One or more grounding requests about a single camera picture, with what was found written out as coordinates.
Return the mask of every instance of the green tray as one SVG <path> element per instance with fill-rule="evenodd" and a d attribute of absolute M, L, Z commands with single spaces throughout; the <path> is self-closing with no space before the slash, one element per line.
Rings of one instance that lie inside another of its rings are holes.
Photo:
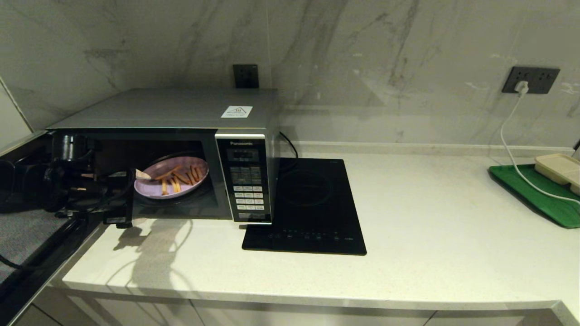
<path fill-rule="evenodd" d="M 520 169 L 521 174 L 543 191 L 580 200 L 580 197 L 572 193 L 568 186 L 561 186 L 538 173 L 534 169 L 534 164 L 518 165 L 517 167 Z M 580 227 L 580 205 L 548 197 L 538 192 L 517 174 L 513 165 L 491 166 L 489 171 L 495 181 L 516 197 L 547 215 L 554 222 L 566 229 Z"/>

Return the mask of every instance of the black wall socket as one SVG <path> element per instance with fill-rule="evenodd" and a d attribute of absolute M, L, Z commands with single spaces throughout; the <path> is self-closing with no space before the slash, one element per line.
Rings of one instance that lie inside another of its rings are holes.
<path fill-rule="evenodd" d="M 548 94 L 559 72 L 560 69 L 553 68 L 513 67 L 503 86 L 502 93 L 517 93 L 517 83 L 527 81 L 528 93 Z"/>
<path fill-rule="evenodd" d="M 236 88 L 259 88 L 257 64 L 235 64 L 234 80 Z"/>

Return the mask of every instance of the white countertop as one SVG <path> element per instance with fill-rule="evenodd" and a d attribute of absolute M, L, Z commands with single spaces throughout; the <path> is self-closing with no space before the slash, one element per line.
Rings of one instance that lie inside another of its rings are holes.
<path fill-rule="evenodd" d="M 85 291 L 247 302 L 551 307 L 565 324 L 577 324 L 580 229 L 544 219 L 496 184 L 487 168 L 508 159 L 302 156 L 344 159 L 366 256 L 244 251 L 244 230 L 227 220 L 142 219 L 133 229 L 108 227 L 63 282 Z"/>

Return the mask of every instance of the black appliance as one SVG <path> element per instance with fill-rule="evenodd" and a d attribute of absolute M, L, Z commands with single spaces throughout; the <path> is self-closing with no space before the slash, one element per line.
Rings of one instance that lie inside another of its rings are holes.
<path fill-rule="evenodd" d="M 366 255 L 343 160 L 282 158 L 272 225 L 248 225 L 246 250 Z"/>

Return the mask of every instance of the marble backsplash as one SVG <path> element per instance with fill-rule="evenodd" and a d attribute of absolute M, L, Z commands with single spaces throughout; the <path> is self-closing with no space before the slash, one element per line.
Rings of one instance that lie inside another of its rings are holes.
<path fill-rule="evenodd" d="M 510 144 L 580 137 L 576 0 L 0 0 L 0 75 L 44 128 L 136 87 L 232 87 L 255 63 L 298 140 L 499 144 L 513 65 L 558 67 Z"/>

